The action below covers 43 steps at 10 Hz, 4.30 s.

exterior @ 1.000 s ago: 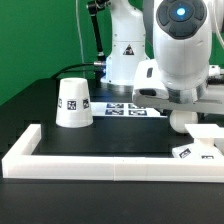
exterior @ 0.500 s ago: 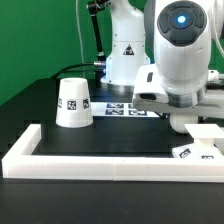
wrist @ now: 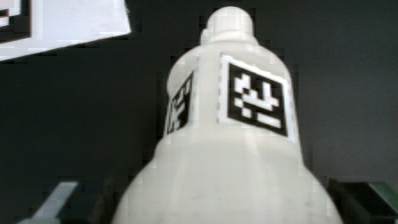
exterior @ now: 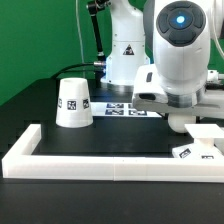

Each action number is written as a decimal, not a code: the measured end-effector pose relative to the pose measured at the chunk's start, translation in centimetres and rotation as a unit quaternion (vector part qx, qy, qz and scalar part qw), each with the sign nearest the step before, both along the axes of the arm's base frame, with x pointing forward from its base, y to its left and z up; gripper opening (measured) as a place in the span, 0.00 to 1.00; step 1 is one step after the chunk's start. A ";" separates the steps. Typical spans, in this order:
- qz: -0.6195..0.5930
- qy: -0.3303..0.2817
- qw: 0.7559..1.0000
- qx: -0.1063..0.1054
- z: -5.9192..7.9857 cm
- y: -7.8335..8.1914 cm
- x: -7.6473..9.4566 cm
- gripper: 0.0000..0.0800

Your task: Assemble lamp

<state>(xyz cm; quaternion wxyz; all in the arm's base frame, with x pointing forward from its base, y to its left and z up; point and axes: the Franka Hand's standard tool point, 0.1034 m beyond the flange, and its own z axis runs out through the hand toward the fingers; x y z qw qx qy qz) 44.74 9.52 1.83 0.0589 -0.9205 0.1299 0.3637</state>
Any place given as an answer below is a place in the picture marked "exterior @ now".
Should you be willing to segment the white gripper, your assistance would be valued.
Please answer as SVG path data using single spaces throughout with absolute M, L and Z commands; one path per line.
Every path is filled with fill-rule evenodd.
M 160 86 L 156 67 L 144 65 L 137 71 L 132 105 L 137 110 L 224 119 L 224 90 L 202 88 L 189 96 L 172 95 Z

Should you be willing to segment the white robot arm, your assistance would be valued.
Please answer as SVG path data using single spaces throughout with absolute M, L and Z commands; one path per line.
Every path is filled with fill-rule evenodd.
M 208 70 L 210 42 L 224 23 L 224 0 L 109 0 L 112 52 L 103 86 L 131 91 L 138 110 L 224 119 L 224 90 Z

